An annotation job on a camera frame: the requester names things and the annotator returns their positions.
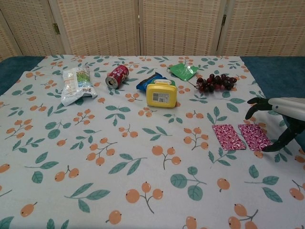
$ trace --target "red grapes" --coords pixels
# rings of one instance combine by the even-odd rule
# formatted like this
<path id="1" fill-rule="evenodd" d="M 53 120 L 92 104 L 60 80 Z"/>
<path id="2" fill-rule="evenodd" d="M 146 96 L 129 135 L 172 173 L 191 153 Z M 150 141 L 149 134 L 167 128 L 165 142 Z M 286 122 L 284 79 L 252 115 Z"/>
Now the red grapes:
<path id="1" fill-rule="evenodd" d="M 226 74 L 221 74 L 221 76 L 210 74 L 210 77 L 205 80 L 203 78 L 197 79 L 196 88 L 200 92 L 213 92 L 214 90 L 228 90 L 230 91 L 236 83 L 234 77 L 226 76 Z"/>

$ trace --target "wicker folding screen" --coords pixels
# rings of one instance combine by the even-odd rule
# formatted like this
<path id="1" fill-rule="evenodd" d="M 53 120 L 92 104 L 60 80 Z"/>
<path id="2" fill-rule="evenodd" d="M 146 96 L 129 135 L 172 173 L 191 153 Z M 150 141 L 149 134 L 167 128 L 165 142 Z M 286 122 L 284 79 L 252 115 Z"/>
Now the wicker folding screen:
<path id="1" fill-rule="evenodd" d="M 63 52 L 46 0 L 0 0 L 0 8 L 23 55 Z"/>
<path id="2" fill-rule="evenodd" d="M 139 0 L 141 53 L 212 55 L 224 0 Z"/>
<path id="3" fill-rule="evenodd" d="M 305 43 L 304 0 L 235 0 L 227 19 L 218 54 L 298 55 Z"/>
<path id="4" fill-rule="evenodd" d="M 20 49 L 0 11 L 0 62 L 21 55 Z"/>
<path id="5" fill-rule="evenodd" d="M 57 0 L 55 8 L 68 54 L 140 54 L 137 0 Z"/>

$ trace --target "pink patterned cloth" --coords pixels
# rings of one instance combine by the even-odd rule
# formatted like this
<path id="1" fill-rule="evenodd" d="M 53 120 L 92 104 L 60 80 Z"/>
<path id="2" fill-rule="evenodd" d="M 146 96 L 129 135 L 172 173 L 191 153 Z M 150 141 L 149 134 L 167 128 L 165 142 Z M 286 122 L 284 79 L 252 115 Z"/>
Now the pink patterned cloth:
<path id="1" fill-rule="evenodd" d="M 212 127 L 224 150 L 246 149 L 232 125 L 213 125 Z"/>
<path id="2" fill-rule="evenodd" d="M 258 124 L 238 125 L 238 128 L 252 151 L 262 150 L 272 144 Z"/>

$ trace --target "yellow plastic box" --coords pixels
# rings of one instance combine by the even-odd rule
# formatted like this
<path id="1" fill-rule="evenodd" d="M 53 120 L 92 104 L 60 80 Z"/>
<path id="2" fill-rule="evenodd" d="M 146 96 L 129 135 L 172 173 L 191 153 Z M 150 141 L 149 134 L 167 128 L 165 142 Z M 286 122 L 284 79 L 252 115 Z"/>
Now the yellow plastic box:
<path id="1" fill-rule="evenodd" d="M 155 80 L 146 89 L 146 101 L 149 106 L 169 107 L 176 106 L 177 88 L 173 80 Z"/>

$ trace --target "soda can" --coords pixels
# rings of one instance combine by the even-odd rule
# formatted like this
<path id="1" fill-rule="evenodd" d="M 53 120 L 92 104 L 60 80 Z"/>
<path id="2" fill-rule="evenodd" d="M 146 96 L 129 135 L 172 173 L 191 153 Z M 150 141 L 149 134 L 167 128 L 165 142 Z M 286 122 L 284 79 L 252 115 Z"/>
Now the soda can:
<path id="1" fill-rule="evenodd" d="M 111 73 L 107 74 L 105 81 L 108 87 L 117 89 L 128 75 L 128 68 L 124 65 L 119 65 Z"/>

